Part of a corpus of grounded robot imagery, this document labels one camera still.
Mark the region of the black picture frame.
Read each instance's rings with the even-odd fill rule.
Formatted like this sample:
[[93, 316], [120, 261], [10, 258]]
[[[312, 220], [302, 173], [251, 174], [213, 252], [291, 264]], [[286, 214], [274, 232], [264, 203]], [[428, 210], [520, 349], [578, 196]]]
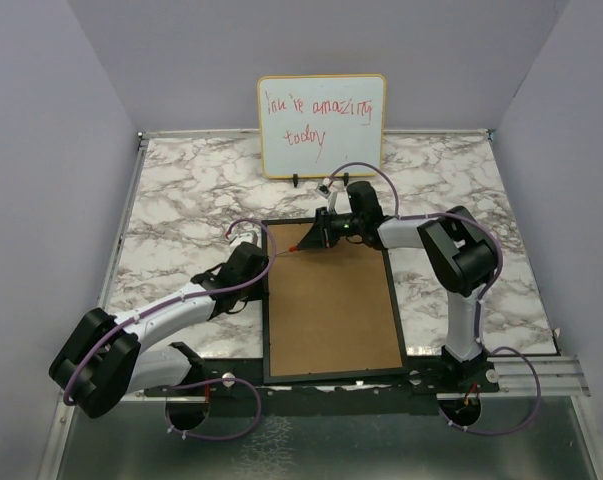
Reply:
[[[296, 245], [309, 219], [270, 220], [276, 252]], [[341, 240], [276, 258], [264, 282], [263, 359], [276, 379], [399, 369], [407, 357], [385, 251]]]

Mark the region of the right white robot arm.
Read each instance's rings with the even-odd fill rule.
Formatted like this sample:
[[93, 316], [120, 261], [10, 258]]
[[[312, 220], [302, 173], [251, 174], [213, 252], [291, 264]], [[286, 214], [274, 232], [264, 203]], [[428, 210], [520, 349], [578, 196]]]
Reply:
[[450, 390], [467, 388], [487, 357], [481, 333], [482, 302], [503, 268], [496, 238], [463, 206], [411, 216], [387, 215], [368, 181], [346, 187], [350, 211], [345, 214], [334, 208], [337, 192], [330, 180], [320, 183], [316, 191], [328, 205], [315, 211], [312, 227], [296, 248], [330, 249], [342, 238], [358, 236], [375, 250], [424, 250], [447, 292], [448, 327], [440, 378]]

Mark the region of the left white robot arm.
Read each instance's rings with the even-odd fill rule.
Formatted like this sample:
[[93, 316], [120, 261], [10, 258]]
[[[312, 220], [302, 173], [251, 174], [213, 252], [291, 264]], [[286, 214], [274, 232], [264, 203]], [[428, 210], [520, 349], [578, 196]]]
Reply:
[[159, 353], [150, 348], [248, 302], [273, 263], [260, 247], [242, 242], [227, 261], [146, 306], [115, 314], [100, 307], [88, 311], [49, 367], [63, 403], [98, 418], [135, 390], [170, 385], [183, 395], [195, 392], [202, 371], [192, 357], [175, 346]]

